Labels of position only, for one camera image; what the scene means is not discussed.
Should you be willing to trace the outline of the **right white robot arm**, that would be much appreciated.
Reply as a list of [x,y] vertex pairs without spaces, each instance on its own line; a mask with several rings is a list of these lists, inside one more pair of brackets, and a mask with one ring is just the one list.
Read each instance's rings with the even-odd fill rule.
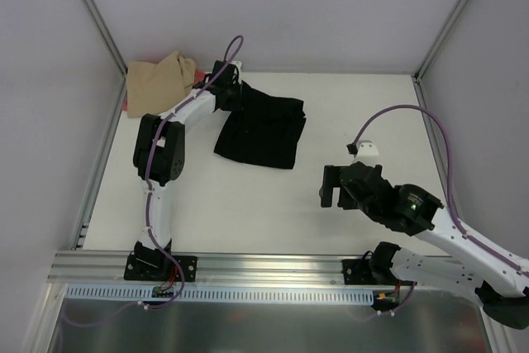
[[369,259],[369,275],[379,284],[412,282],[456,294],[479,305],[496,322],[528,327],[528,261],[493,243],[452,217],[441,200],[413,184],[393,186],[379,165],[355,162],[323,169],[321,205],[359,210],[390,231],[425,241],[449,255],[426,257],[381,242]]

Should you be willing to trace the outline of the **black t shirt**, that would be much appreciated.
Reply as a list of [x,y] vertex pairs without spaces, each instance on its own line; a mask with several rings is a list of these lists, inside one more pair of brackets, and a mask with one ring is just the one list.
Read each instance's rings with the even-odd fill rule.
[[306,123],[304,101],[270,96],[243,83],[241,106],[226,119],[214,153],[243,164],[292,169]]

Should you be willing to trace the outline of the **right aluminium frame post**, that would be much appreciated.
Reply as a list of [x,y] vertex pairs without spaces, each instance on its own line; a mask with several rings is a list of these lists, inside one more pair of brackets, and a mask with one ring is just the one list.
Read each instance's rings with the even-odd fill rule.
[[441,29],[437,33],[433,43],[429,47],[426,55],[422,62],[419,64],[416,72],[413,74],[413,78],[417,81],[422,80],[431,64],[434,62],[437,54],[441,50],[442,46],[448,39],[451,31],[454,29],[456,22],[460,19],[461,15],[465,11],[466,6],[470,0],[456,0],[454,6],[451,8],[447,18],[444,20]]

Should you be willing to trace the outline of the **beige folded t shirt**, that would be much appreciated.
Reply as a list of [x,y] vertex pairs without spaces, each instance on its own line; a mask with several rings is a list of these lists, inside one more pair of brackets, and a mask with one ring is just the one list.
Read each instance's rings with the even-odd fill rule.
[[195,61],[177,50],[159,63],[132,61],[126,75],[127,116],[167,112],[189,95],[196,72]]

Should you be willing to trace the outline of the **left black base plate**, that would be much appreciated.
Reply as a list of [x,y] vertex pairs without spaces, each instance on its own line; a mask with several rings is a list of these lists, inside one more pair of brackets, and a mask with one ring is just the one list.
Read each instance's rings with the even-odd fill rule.
[[124,269],[124,280],[129,281],[153,281],[168,282],[170,280],[180,282],[179,268],[174,264],[177,262],[183,271],[185,282],[193,283],[196,279],[198,258],[192,255],[173,255],[170,260],[159,250],[139,255],[131,252],[126,260]]

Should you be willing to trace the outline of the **aluminium frame post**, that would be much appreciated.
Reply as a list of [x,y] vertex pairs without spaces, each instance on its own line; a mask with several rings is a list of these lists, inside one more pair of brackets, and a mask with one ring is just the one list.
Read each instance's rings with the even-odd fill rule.
[[466,6],[470,0],[456,0],[454,6],[451,8],[447,18],[444,20],[441,29],[437,33],[433,43],[429,47],[426,55],[422,62],[419,64],[416,72],[413,74],[413,78],[417,81],[422,80],[431,64],[434,62],[437,54],[441,50],[442,46],[448,39],[451,31],[454,29],[456,22],[460,19],[461,15],[465,11]]
[[122,75],[127,72],[126,61],[124,60],[121,51],[119,51],[116,42],[114,41],[107,23],[105,22],[102,13],[99,10],[95,0],[81,0],[85,10],[87,11],[92,23],[98,31],[107,52],[112,58],[113,63],[118,68]]

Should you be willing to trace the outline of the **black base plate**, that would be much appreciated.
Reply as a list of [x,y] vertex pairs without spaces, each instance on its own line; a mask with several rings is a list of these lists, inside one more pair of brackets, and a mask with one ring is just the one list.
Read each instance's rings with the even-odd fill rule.
[[124,269],[124,280],[129,281],[153,281],[168,282],[170,280],[180,282],[179,268],[174,264],[177,262],[183,271],[185,282],[193,283],[196,279],[198,258],[192,255],[173,255],[170,260],[159,250],[139,255],[131,252],[126,260]]
[[341,261],[344,285],[378,285],[367,259],[345,259]]

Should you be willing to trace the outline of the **red folded t shirt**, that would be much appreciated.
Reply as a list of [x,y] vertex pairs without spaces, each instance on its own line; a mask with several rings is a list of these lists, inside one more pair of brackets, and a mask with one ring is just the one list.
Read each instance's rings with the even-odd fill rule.
[[[203,81],[204,78],[205,78],[205,75],[206,73],[201,70],[201,69],[196,69],[195,70],[195,75],[194,75],[194,82],[193,84],[198,84],[199,82]],[[123,104],[122,104],[122,111],[127,111],[127,97],[125,97],[124,101],[123,101]]]

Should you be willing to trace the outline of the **left aluminium frame post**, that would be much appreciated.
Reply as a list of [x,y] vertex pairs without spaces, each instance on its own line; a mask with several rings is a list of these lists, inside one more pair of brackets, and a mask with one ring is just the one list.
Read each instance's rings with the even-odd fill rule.
[[127,72],[126,61],[124,60],[121,51],[119,51],[116,42],[114,41],[107,23],[105,22],[102,13],[99,10],[95,0],[81,0],[85,10],[87,11],[92,23],[98,31],[107,52],[112,58],[113,63],[118,68],[122,75]]

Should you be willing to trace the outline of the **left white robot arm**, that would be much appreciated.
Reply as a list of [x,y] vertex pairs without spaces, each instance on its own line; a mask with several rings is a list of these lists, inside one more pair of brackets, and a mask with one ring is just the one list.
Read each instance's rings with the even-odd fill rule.
[[213,71],[173,109],[141,118],[133,154],[145,195],[145,226],[131,253],[131,268],[164,279],[174,267],[171,253],[174,183],[185,163],[191,128],[215,111],[241,108],[242,80],[236,62],[216,61]]

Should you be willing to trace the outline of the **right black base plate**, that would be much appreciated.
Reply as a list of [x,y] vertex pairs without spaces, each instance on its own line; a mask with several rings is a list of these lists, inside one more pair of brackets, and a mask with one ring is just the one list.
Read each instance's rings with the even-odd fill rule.
[[344,285],[378,285],[367,259],[345,259],[341,261]]

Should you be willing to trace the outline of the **front aluminium rail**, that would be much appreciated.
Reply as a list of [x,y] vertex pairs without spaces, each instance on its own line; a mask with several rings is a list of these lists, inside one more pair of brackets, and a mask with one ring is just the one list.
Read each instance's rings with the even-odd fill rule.
[[[55,255],[49,283],[124,284],[127,251],[62,250]],[[267,288],[342,287],[343,255],[247,255],[195,253],[193,286]]]

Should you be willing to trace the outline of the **left side aluminium rail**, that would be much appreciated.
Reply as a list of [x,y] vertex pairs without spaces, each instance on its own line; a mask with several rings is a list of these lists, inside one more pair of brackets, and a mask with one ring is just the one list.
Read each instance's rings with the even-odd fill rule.
[[116,134],[117,126],[122,114],[122,105],[125,101],[125,96],[126,83],[125,78],[122,78],[117,95],[112,102],[110,118],[104,130],[102,143],[98,149],[93,170],[88,181],[88,187],[80,205],[79,214],[75,223],[73,234],[70,238],[68,250],[77,250],[79,247],[83,246],[83,243],[79,241],[82,239],[82,231],[86,229],[90,223],[93,208],[95,206],[98,191],[102,182],[102,177],[104,175],[104,170],[106,168],[107,159],[110,154],[114,136]]

